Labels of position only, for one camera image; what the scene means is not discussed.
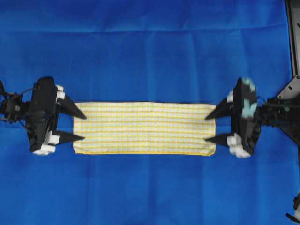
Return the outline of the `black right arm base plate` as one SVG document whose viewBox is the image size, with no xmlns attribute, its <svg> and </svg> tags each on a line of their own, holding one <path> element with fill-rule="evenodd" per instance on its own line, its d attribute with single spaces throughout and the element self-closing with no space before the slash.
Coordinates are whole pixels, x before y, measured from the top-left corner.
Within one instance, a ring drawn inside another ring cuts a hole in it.
<svg viewBox="0 0 300 225">
<path fill-rule="evenodd" d="M 300 144 L 300 2 L 286 0 L 285 9 L 288 22 L 290 48 L 290 66 L 292 79 L 280 91 L 278 98 L 282 99 L 285 111 L 291 120 L 289 125 L 282 127 L 297 145 Z"/>
</svg>

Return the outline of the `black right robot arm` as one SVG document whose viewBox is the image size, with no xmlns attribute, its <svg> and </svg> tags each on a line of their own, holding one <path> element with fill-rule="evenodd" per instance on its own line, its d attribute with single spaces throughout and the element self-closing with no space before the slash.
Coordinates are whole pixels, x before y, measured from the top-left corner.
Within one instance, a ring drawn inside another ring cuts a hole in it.
<svg viewBox="0 0 300 225">
<path fill-rule="evenodd" d="M 206 120 L 230 117 L 231 131 L 205 139 L 229 148 L 238 158 L 254 154 L 262 126 L 281 129 L 296 144 L 300 143 L 300 77 L 295 76 L 280 93 L 258 104 L 256 86 L 250 78 L 239 78 L 236 86 Z"/>
</svg>

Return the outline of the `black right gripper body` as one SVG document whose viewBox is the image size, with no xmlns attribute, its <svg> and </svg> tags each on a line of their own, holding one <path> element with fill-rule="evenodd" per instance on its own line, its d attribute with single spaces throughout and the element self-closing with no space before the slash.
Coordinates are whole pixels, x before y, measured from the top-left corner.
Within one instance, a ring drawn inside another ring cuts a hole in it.
<svg viewBox="0 0 300 225">
<path fill-rule="evenodd" d="M 236 133 L 241 137 L 242 149 L 250 155 L 261 134 L 258 121 L 256 86 L 250 78 L 241 77 L 233 89 L 233 108 L 236 116 Z"/>
</svg>

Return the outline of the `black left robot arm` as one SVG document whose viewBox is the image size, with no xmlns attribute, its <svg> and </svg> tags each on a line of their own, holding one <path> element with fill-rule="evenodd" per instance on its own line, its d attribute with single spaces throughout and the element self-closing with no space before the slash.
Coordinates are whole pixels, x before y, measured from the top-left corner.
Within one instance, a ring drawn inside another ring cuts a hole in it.
<svg viewBox="0 0 300 225">
<path fill-rule="evenodd" d="M 19 122 L 27 132 L 30 152 L 40 156 L 54 153 L 56 146 L 84 139 L 57 129 L 59 114 L 67 114 L 85 120 L 87 117 L 64 92 L 64 87 L 55 84 L 54 78 L 38 79 L 30 89 L 30 101 L 23 101 L 23 93 L 9 93 L 0 86 L 3 100 L 0 103 L 1 121 Z"/>
</svg>

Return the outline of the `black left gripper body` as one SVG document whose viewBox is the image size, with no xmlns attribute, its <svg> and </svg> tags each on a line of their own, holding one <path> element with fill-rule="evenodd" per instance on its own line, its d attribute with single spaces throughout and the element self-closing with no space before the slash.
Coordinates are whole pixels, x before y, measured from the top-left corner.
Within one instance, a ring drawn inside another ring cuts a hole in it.
<svg viewBox="0 0 300 225">
<path fill-rule="evenodd" d="M 34 83 L 29 104 L 27 127 L 30 152 L 40 150 L 56 110 L 58 88 L 54 78 L 47 76 Z"/>
</svg>

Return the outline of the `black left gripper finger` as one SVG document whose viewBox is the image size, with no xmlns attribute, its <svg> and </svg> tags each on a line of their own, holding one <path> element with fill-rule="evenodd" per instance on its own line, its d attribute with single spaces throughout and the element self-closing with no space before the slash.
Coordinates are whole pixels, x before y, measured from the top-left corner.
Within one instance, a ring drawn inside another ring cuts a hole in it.
<svg viewBox="0 0 300 225">
<path fill-rule="evenodd" d="M 57 145 L 73 143 L 84 139 L 85 137 L 74 135 L 73 133 L 51 130 L 46 132 L 41 141 L 38 141 L 38 143 L 32 147 L 32 153 L 36 155 L 47 156 L 55 152 Z"/>
<path fill-rule="evenodd" d="M 61 112 L 64 114 L 78 117 L 80 119 L 87 119 L 84 113 L 76 106 L 73 100 L 64 92 L 64 87 L 56 85 L 57 96 L 56 103 L 61 106 Z"/>
</svg>

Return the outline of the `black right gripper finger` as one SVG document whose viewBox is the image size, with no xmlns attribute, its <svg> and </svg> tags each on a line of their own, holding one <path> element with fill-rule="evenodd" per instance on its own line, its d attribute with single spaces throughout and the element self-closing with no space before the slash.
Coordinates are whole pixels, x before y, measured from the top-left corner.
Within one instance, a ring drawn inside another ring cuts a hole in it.
<svg viewBox="0 0 300 225">
<path fill-rule="evenodd" d="M 226 98 L 219 103 L 216 108 L 206 116 L 206 120 L 218 119 L 231 116 L 233 113 L 233 90 L 229 92 Z"/>
<path fill-rule="evenodd" d="M 205 138 L 205 141 L 228 147 L 229 152 L 238 158 L 248 158 L 251 156 L 249 152 L 244 150 L 242 138 L 237 133 L 220 134 Z"/>
</svg>

